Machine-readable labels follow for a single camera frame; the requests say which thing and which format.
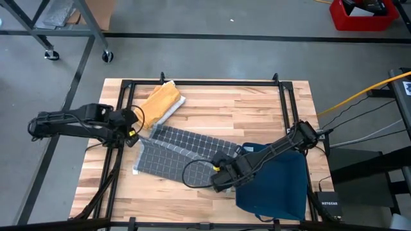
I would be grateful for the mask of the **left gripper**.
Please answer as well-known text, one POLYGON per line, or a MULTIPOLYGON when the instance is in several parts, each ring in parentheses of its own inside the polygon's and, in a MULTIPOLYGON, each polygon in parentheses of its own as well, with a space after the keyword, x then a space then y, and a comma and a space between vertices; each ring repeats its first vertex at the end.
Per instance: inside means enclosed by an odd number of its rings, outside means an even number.
POLYGON ((138 122, 138 118, 131 109, 123 108, 111 112, 111 140, 126 141, 127 146, 131 148, 139 140, 139 135, 136 130, 132 128, 132 125, 136 122, 138 122))

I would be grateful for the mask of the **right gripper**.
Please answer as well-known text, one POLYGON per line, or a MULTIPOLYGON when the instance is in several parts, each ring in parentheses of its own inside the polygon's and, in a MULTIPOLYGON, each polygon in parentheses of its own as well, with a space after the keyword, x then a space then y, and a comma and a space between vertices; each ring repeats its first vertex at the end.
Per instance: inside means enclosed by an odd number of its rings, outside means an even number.
POLYGON ((248 182, 254 179, 253 162, 250 155, 238 155, 235 158, 218 150, 211 159, 213 166, 220 166, 220 174, 211 176, 211 185, 219 193, 230 188, 235 182, 248 182))

